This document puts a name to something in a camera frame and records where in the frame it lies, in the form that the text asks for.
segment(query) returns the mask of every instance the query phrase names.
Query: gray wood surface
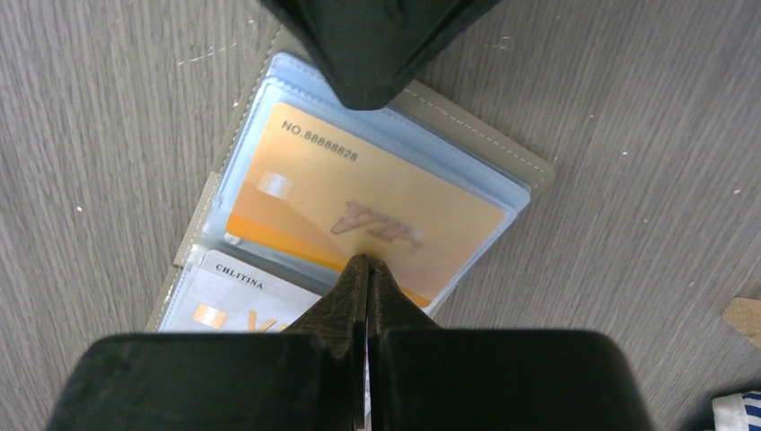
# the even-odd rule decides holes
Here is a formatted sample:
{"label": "gray wood surface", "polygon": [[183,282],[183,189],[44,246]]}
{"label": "gray wood surface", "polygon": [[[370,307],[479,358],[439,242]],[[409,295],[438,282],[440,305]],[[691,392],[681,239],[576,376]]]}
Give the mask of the gray wood surface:
{"label": "gray wood surface", "polygon": [[[42,428],[83,350],[145,325],[267,19],[0,2],[3,431]],[[440,322],[605,332],[662,429],[761,387],[720,317],[761,297],[761,2],[502,3],[421,79],[558,174]]]}

